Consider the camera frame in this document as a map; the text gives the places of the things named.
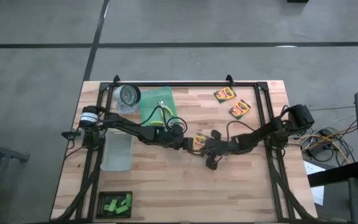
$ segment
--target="gray floor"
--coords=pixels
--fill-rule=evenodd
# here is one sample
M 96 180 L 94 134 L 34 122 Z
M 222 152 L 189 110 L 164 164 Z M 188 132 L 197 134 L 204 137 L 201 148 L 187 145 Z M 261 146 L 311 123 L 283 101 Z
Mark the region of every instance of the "gray floor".
M 0 0 L 0 44 L 92 43 L 103 0 Z M 358 1 L 111 0 L 100 42 L 358 41 Z M 0 145 L 12 161 L 0 223 L 47 221 L 90 49 L 0 49 Z M 99 49 L 90 80 L 285 80 L 291 105 L 352 106 L 358 47 Z M 315 128 L 354 108 L 313 111 Z M 356 118 L 333 125 L 346 128 Z M 357 134 L 345 140 L 358 159 Z M 328 163 L 336 166 L 335 161 Z M 325 198 L 326 206 L 337 200 Z M 342 210 L 319 208 L 326 217 Z

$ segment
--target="pliers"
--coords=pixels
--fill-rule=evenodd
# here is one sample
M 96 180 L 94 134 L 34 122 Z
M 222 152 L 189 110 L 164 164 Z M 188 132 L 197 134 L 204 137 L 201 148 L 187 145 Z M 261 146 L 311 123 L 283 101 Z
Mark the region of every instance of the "pliers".
M 163 114 L 163 110 L 164 110 L 164 109 L 166 109 L 166 110 L 169 112 L 171 118 L 173 117 L 173 111 L 171 110 L 171 108 L 165 106 L 165 104 L 164 104 L 164 102 L 163 102 L 162 100 L 158 100 L 158 104 L 159 104 L 159 105 L 161 106 L 161 108 L 162 108 L 162 109 L 160 110 L 162 119 L 164 118 L 164 114 Z M 150 124 L 151 124 L 151 125 L 161 125 L 161 126 L 162 126 L 162 125 L 164 125 L 164 121 L 151 121 Z

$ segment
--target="wooden table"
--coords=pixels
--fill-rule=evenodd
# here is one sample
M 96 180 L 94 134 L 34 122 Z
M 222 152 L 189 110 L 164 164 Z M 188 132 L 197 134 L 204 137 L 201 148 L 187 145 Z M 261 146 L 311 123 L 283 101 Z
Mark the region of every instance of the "wooden table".
M 74 128 L 78 125 L 82 108 L 96 105 L 99 83 L 84 82 Z M 268 86 L 274 115 L 277 116 L 282 107 L 288 104 L 284 82 L 268 81 Z M 253 88 L 234 87 L 237 98 L 221 104 L 213 95 L 218 89 L 172 88 L 178 116 L 188 123 L 185 137 L 194 137 L 197 132 L 210 135 L 212 129 L 217 129 L 225 138 L 226 125 L 234 119 L 228 110 L 239 99 L 251 105 L 250 111 L 240 121 L 255 129 L 260 127 Z M 134 122 L 141 121 L 139 111 L 125 117 Z M 239 123 L 232 123 L 229 130 L 231 136 L 250 132 Z M 81 150 L 65 161 L 51 218 L 62 214 L 78 193 L 85 155 L 86 151 Z M 306 210 L 316 217 L 299 147 L 287 147 L 284 161 L 291 191 Z M 146 146 L 136 140 L 132 170 L 101 171 L 98 184 L 98 191 L 128 190 L 133 191 L 130 219 L 94 219 L 94 222 L 262 222 L 276 219 L 263 142 L 248 154 L 224 156 L 218 170 L 212 171 L 205 166 L 205 157 Z M 89 194 L 90 191 L 85 198 L 84 217 L 88 211 Z M 283 211 L 286 212 L 282 193 L 280 198 Z

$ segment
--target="cylindrical motor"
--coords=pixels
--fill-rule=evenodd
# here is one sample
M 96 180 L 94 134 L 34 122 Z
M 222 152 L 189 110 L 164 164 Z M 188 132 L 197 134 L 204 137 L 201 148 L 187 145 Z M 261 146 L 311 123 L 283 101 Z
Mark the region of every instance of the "cylindrical motor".
M 98 121 L 99 109 L 95 106 L 85 106 L 82 109 L 82 114 L 80 118 L 80 123 L 78 124 L 80 128 L 94 128 L 96 127 L 96 122 Z

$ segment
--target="paper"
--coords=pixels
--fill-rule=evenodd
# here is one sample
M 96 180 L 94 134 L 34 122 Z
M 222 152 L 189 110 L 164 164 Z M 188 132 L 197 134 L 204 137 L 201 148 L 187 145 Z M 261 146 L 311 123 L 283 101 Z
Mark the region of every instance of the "paper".
M 305 163 L 306 173 L 314 174 L 315 172 L 325 171 L 325 169 L 311 164 L 310 162 L 303 161 Z M 313 196 L 313 201 L 321 206 L 323 206 L 324 200 L 324 186 L 312 187 L 311 194 Z

